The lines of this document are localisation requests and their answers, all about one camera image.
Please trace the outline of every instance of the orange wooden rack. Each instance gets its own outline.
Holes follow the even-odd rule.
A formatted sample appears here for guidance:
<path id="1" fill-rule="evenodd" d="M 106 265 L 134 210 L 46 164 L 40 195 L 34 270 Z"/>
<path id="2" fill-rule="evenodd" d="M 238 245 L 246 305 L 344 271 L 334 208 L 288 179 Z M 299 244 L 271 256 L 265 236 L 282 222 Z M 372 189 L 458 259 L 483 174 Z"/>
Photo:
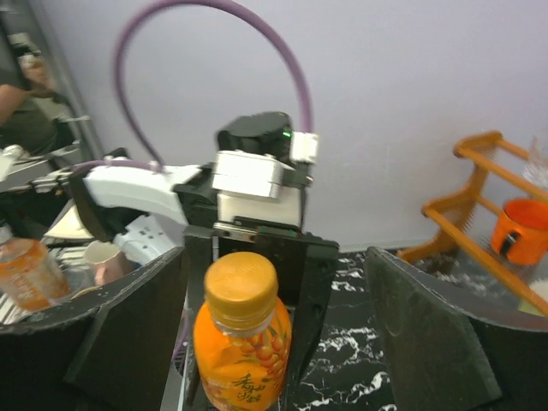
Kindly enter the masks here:
<path id="1" fill-rule="evenodd" d="M 432 240 L 418 247 L 412 247 L 398 254 L 409 264 L 439 253 L 447 253 L 460 247 L 514 294 L 528 301 L 542 314 L 548 317 L 548 301 L 534 293 L 519 277 L 503 265 L 497 256 L 485 250 L 465 234 L 465 228 L 473 216 L 476 206 L 483 206 L 498 215 L 501 208 L 485 198 L 481 192 L 489 173 L 493 173 L 514 185 L 531 197 L 548 202 L 548 193 L 521 176 L 510 172 L 490 159 L 496 150 L 528 160 L 527 150 L 516 146 L 503 138 L 497 131 L 477 134 L 456 143 L 453 153 L 459 158 L 468 158 L 474 162 L 474 171 L 463 189 L 457 193 L 434 199 L 424 204 L 422 213 L 432 219 L 439 231 Z"/>

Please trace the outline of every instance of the bottle neck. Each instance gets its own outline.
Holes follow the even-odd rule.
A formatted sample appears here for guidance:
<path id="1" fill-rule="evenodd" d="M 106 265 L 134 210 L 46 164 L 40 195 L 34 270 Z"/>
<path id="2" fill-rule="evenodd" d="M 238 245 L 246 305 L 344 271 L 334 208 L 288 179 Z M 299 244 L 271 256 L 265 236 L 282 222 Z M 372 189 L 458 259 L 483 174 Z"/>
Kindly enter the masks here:
<path id="1" fill-rule="evenodd" d="M 263 332 L 264 330 L 266 330 L 266 327 L 268 327 L 268 324 L 270 324 L 272 319 L 274 318 L 275 311 L 276 311 L 276 308 L 272 310 L 269 316 L 266 317 L 266 319 L 262 323 L 257 325 L 255 328 L 252 328 L 251 330 L 235 330 L 233 328 L 229 328 L 223 325 L 223 323 L 220 323 L 219 321 L 216 321 L 213 317 L 211 317 L 211 319 L 213 320 L 213 324 L 215 325 L 215 327 L 219 331 L 221 331 L 223 334 L 226 334 L 227 336 L 230 336 L 230 337 L 236 337 L 236 338 L 249 338 L 249 337 L 256 336 L 260 332 Z"/>

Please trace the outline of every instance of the black marble countertop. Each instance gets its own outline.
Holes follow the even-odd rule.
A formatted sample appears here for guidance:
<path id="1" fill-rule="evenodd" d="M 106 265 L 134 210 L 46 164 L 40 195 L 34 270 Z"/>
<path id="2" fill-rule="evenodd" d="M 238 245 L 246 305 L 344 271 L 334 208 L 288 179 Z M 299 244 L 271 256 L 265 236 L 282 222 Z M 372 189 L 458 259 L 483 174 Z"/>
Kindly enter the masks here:
<path id="1" fill-rule="evenodd" d="M 301 382 L 300 411 L 396 411 L 363 271 L 365 253 L 343 254 L 315 356 Z"/>
<path id="2" fill-rule="evenodd" d="M 528 285 L 548 280 L 548 258 L 544 258 L 536 266 L 529 267 L 500 262 Z M 414 266 L 438 280 L 452 283 L 495 304 L 515 309 L 520 307 L 521 299 L 518 296 L 460 248 L 419 260 L 414 263 Z"/>

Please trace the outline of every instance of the plastic bottle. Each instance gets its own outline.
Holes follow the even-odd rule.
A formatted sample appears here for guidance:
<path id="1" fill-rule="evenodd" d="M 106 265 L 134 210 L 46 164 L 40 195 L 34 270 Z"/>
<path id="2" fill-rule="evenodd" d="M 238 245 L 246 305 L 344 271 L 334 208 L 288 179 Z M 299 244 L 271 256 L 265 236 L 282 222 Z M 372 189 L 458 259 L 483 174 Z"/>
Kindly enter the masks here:
<path id="1" fill-rule="evenodd" d="M 205 393 L 220 411 L 265 411 L 282 392 L 291 343 L 276 269 L 259 254 L 231 253 L 204 285 L 194 352 Z"/>
<path id="2" fill-rule="evenodd" d="M 40 241 L 16 238 L 0 222 L 0 289 L 28 311 L 51 307 L 70 292 L 63 273 Z"/>

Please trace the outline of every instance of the orange bottle cap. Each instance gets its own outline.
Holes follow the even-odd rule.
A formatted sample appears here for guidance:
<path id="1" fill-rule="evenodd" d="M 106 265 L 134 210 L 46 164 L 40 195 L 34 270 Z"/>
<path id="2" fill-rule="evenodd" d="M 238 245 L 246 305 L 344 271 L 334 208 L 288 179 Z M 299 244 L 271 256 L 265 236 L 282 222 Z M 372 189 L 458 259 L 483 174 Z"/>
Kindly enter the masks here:
<path id="1" fill-rule="evenodd" d="M 260 254 L 230 253 L 205 274 L 205 300 L 214 321 L 235 331 L 257 328 L 277 301 L 274 265 Z"/>

